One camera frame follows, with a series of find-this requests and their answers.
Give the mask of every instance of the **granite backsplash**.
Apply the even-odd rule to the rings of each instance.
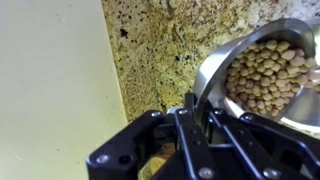
[[[183,104],[205,58],[283,17],[308,19],[318,0],[102,0],[129,121]]]

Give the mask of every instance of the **screw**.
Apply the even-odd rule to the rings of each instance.
[[[182,109],[179,111],[179,114],[187,114],[188,113],[188,110],[186,109]]]
[[[203,167],[199,170],[199,176],[203,179],[212,179],[214,176],[214,171],[210,168]]]
[[[215,110],[214,113],[220,115],[223,113],[223,111],[221,109],[219,109],[219,110]]]
[[[158,116],[160,116],[161,115],[161,112],[153,112],[153,113],[151,113],[151,116],[152,117],[158,117]]]
[[[269,179],[277,180],[280,179],[281,172],[272,168],[265,168],[263,170],[263,175]]]
[[[246,120],[252,120],[252,119],[253,119],[253,116],[252,116],[251,114],[247,114],[247,115],[244,116],[244,118],[245,118]]]
[[[109,160],[109,157],[105,154],[102,154],[100,155],[98,158],[97,158],[97,163],[99,164],[104,164],[106,163],[107,161]]]

